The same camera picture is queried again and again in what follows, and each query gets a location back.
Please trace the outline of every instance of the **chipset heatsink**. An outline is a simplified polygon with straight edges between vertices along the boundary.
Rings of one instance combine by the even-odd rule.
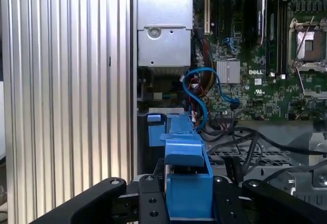
[[[217,74],[222,84],[240,84],[241,62],[238,60],[217,61]]]

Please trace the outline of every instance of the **metal plate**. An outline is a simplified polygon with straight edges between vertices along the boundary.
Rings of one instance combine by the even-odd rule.
[[[193,0],[137,0],[138,65],[190,66],[192,16]]]
[[[9,223],[131,179],[131,0],[1,0]]]

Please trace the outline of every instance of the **blue plastic bracket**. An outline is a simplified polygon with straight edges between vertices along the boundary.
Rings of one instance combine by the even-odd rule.
[[[167,174],[169,216],[212,218],[213,172],[202,138],[186,114],[170,114],[162,121],[160,115],[148,115],[150,146],[166,145],[166,165],[194,167],[193,173]]]

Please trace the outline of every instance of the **cpu socket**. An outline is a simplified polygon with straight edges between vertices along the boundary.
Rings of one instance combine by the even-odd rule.
[[[327,19],[320,22],[298,22],[292,19],[289,31],[288,63],[292,73],[297,70],[327,72]]]

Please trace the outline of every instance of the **dell logo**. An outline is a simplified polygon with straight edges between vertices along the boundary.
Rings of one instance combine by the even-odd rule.
[[[249,75],[252,74],[263,75],[261,70],[249,70]]]

